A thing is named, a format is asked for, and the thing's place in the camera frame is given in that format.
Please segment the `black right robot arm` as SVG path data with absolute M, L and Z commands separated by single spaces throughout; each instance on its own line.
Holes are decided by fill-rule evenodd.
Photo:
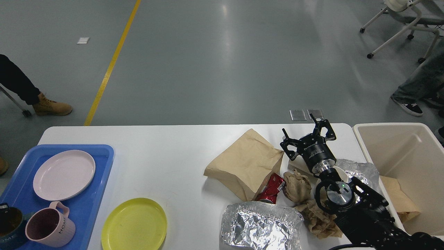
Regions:
M 320 180 L 315 189 L 318 208 L 335 215 L 335 224 L 349 239 L 350 244 L 336 250 L 353 247 L 371 247 L 376 250 L 442 250 L 443 240 L 425 232 L 409 235 L 395 225 L 387 210 L 388 201 L 356 177 L 350 181 L 339 176 L 337 159 L 327 146 L 336 134 L 328 120 L 310 116 L 315 127 L 312 133 L 300 139 L 290 138 L 285 129 L 280 146 L 290 160 L 301 156 L 309 172 Z

